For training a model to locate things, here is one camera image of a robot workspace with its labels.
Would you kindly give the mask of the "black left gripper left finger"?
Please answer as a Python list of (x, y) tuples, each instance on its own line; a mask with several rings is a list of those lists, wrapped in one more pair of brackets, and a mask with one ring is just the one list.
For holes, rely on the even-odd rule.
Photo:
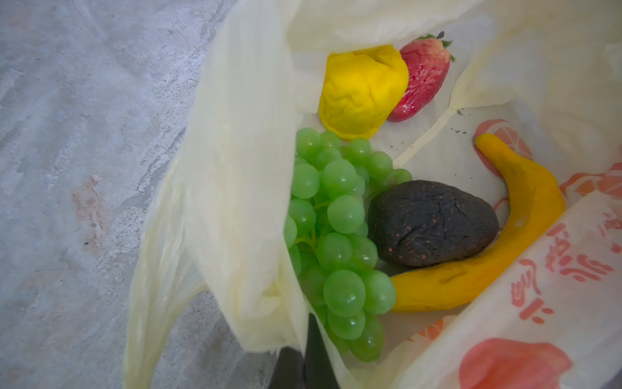
[(303, 389), (305, 360), (294, 348), (280, 350), (268, 389)]

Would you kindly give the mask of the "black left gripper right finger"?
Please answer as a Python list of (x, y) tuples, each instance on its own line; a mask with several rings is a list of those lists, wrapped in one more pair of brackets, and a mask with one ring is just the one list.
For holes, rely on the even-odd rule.
[(309, 315), (304, 384), (307, 389), (340, 389), (314, 314)]

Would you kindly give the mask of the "dark avocado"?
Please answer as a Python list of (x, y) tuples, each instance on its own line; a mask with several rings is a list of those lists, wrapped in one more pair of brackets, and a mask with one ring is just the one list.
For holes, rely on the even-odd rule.
[(374, 197), (368, 227), (379, 257), (409, 268), (479, 254), (500, 230), (497, 215), (483, 199), (424, 180), (398, 184)]

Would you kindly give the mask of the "yellow fruit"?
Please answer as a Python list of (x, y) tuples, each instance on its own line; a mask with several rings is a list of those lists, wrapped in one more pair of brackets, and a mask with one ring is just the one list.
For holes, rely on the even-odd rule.
[(393, 45), (332, 53), (318, 115), (341, 139), (370, 139), (406, 92), (408, 67)]

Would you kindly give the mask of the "pale yellow plastic bag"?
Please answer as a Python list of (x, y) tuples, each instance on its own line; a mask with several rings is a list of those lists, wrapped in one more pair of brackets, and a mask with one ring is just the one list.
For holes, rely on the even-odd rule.
[(304, 348), (309, 311), (282, 236), (294, 130), (319, 96), (298, 53), (360, 49), (482, 11), (450, 113), (528, 105), (552, 164), (602, 168), (621, 143), (618, 1), (239, 1), (217, 33), (178, 154), (147, 213), (123, 385), (148, 388), (186, 305), (213, 293), (242, 348)]

